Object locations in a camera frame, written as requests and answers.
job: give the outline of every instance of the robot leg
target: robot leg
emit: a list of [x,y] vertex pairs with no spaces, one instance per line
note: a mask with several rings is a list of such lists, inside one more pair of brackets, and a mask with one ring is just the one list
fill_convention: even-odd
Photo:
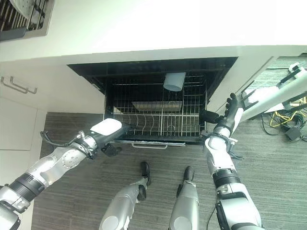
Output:
[[141,162],[142,178],[122,188],[111,201],[100,223],[99,230],[127,230],[136,203],[146,199],[146,189],[151,179],[149,166]]
[[192,182],[194,170],[186,168],[184,181],[179,185],[177,199],[169,222],[169,230],[198,230],[199,201],[196,185]]

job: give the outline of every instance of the power adapter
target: power adapter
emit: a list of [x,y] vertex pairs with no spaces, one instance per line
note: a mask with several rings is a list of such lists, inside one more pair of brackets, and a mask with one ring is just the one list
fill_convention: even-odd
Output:
[[285,134],[291,141],[295,141],[302,135],[301,131],[296,127],[290,128],[288,131],[285,132]]

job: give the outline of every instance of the robotic arm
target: robotic arm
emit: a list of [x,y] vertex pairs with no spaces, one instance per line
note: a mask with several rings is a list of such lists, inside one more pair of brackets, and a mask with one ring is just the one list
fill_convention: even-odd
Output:
[[260,214],[228,154],[236,142],[230,136],[243,113],[236,96],[233,93],[230,96],[224,118],[215,126],[203,148],[216,187],[217,217],[222,230],[262,230]]
[[92,158],[98,149],[126,132],[126,127],[114,119],[106,119],[91,128],[91,133],[83,131],[69,143],[52,143],[46,133],[45,140],[58,146],[50,155],[41,158],[10,185],[0,189],[0,229],[16,230],[20,220],[15,212],[23,213],[31,201],[44,189],[60,179],[68,170],[75,168],[85,158]]

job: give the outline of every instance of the cabinet handle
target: cabinet handle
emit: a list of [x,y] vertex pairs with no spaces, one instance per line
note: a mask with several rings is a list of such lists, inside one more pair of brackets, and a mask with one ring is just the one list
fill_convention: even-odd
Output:
[[24,94],[27,94],[27,93],[29,92],[29,89],[28,89],[28,88],[25,88],[25,89],[24,89],[25,91],[23,91],[23,90],[17,89],[17,88],[15,88],[15,87],[12,87],[12,86],[10,86],[10,85],[4,83],[4,77],[1,77],[1,84],[5,85],[6,87],[9,87],[9,88],[11,88],[11,89],[13,89],[13,90],[16,90],[16,91],[18,91],[18,92],[22,92],[22,93],[24,93]]
[[13,77],[13,76],[11,76],[10,82],[11,82],[12,85],[14,85],[14,86],[16,86],[16,87],[18,87],[18,88],[21,88],[21,89],[23,89],[23,90],[26,90],[26,91],[28,91],[28,92],[30,92],[30,93],[33,93],[33,94],[36,94],[36,93],[37,93],[37,88],[35,88],[34,91],[31,91],[31,90],[29,90],[29,88],[25,88],[25,87],[22,87],[22,86],[20,86],[20,85],[17,85],[16,83],[14,83],[14,77]]

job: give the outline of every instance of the white pole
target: white pole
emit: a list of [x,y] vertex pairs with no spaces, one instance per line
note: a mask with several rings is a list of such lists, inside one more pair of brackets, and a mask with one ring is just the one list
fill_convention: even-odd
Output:
[[274,95],[271,95],[265,100],[259,101],[257,104],[245,110],[240,122],[246,121],[258,114],[261,114],[273,106],[298,96],[305,91],[307,91],[307,72],[301,77],[283,86]]

